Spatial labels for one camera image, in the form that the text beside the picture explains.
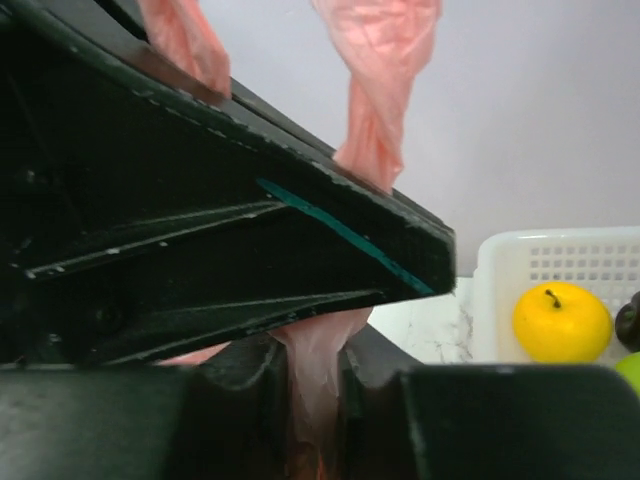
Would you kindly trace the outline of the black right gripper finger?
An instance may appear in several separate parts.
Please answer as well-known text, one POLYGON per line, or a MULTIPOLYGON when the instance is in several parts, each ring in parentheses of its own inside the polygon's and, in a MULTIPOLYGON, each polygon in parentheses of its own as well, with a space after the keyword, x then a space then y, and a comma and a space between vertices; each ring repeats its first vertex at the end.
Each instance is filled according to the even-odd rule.
POLYGON ((343 348, 350 479, 635 479, 639 399, 596 365, 425 365, 373 328, 343 348))
MULTIPOLYGON (((150 43, 137 1, 95 0, 95 3, 135 38, 150 43)), ((291 120, 234 78, 231 79, 231 87, 232 99, 238 105, 324 155, 332 157, 335 153, 333 147, 291 120)))
POLYGON ((178 356, 438 296, 455 239, 95 1, 1 5, 1 358, 178 356))
POLYGON ((3 368, 5 479, 280 479, 283 347, 231 343, 199 367, 3 368))

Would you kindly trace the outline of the pink plastic bag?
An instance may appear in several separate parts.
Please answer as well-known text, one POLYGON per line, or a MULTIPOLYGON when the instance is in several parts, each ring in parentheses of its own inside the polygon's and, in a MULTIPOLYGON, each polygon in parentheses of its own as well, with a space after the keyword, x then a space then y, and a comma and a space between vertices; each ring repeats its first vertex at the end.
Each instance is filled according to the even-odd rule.
MULTIPOLYGON (((431 58, 438 1, 316 1, 351 72, 346 140, 336 163, 390 192, 404 164, 404 117, 416 75, 431 58)), ((196 1, 142 1, 150 43, 212 90, 231 95, 230 58, 196 1)), ((291 479, 337 472, 338 353, 367 323, 370 309, 324 314, 273 331, 287 350, 293 441, 291 479)))

